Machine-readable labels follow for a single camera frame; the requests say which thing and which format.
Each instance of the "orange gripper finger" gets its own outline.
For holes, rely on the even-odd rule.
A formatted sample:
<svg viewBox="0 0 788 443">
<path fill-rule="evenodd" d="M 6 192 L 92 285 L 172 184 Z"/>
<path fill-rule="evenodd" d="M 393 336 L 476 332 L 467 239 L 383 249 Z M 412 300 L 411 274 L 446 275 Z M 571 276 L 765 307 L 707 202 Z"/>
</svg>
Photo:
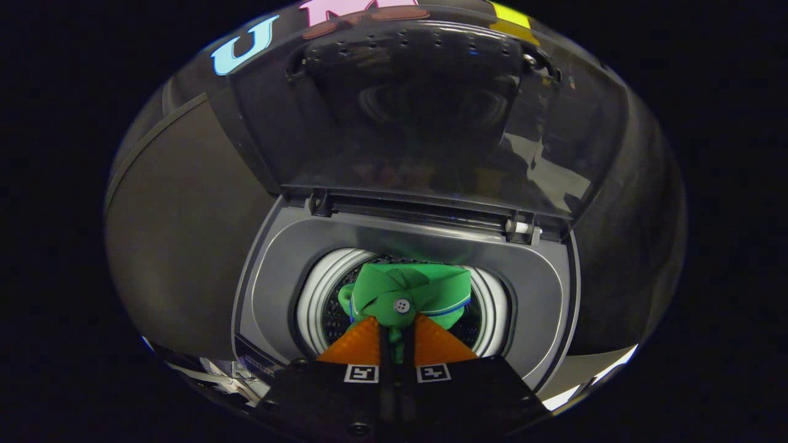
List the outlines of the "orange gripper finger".
<svg viewBox="0 0 788 443">
<path fill-rule="evenodd" d="M 381 364 L 380 336 L 377 319 L 367 317 L 329 346 L 317 361 L 379 365 Z"/>
</svg>

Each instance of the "blue stripe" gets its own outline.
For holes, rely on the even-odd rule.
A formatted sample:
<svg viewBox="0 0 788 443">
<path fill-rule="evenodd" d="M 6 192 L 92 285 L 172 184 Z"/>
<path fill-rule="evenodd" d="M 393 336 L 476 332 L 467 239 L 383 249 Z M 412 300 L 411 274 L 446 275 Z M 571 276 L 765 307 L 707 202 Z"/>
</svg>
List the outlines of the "blue stripe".
<svg viewBox="0 0 788 443">
<path fill-rule="evenodd" d="M 451 312 L 457 311 L 458 309 L 460 309 L 462 307 L 465 307 L 465 305 L 467 305 L 468 303 L 470 303 L 470 297 L 468 297 L 468 300 L 466 300 L 465 303 L 459 305 L 458 307 L 452 308 L 452 309 L 450 309 L 450 310 L 448 310 L 446 312 L 438 312 L 437 314 L 425 314 L 425 315 L 427 317 L 437 317 L 438 315 L 446 315 L 446 314 L 449 314 Z"/>
</svg>

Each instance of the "green shirt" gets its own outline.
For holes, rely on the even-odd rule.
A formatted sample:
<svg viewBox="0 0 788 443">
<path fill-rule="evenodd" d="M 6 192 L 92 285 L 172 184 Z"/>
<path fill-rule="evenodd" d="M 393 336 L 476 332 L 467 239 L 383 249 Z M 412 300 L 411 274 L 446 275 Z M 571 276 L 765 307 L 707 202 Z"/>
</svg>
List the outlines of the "green shirt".
<svg viewBox="0 0 788 443">
<path fill-rule="evenodd" d="M 401 330 L 413 322 L 418 312 L 444 329 L 451 328 L 463 316 L 463 307 L 470 302 L 470 272 L 432 263 L 367 263 L 355 283 L 340 290 L 339 302 L 350 315 L 350 328 L 369 316 L 388 327 L 389 342 L 395 345 L 393 359 L 402 363 Z"/>
</svg>

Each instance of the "washing machine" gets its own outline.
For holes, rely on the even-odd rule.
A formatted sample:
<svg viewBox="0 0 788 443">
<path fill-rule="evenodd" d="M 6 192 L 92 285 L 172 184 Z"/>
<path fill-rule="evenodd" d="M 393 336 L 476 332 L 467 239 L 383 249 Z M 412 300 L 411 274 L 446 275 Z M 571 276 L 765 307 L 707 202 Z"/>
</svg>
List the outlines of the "washing machine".
<svg viewBox="0 0 788 443">
<path fill-rule="evenodd" d="M 505 435 L 635 355 L 686 244 L 682 179 L 646 105 L 571 40 L 471 0 L 312 0 L 230 32 L 132 122 L 105 221 L 151 349 L 211 400 L 306 441 L 448 435 L 407 413 L 384 426 L 345 401 L 377 399 L 382 381 L 316 363 L 348 331 L 338 293 L 365 265 L 469 272 L 447 332 L 479 366 L 411 389 L 444 399 L 430 408 L 498 411 L 452 426 Z M 315 380 L 334 372 L 328 393 Z"/>
</svg>

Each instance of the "washer lid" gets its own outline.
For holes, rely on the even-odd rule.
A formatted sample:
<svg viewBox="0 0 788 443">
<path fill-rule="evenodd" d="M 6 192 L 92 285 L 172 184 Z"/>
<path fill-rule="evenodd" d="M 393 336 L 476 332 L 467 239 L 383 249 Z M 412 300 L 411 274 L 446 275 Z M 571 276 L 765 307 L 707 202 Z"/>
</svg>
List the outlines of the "washer lid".
<svg viewBox="0 0 788 443">
<path fill-rule="evenodd" d="M 359 13 L 242 63 L 211 99 L 223 128 L 274 193 L 386 192 L 570 225 L 621 146 L 623 86 L 564 43 L 420 7 L 427 18 Z"/>
</svg>

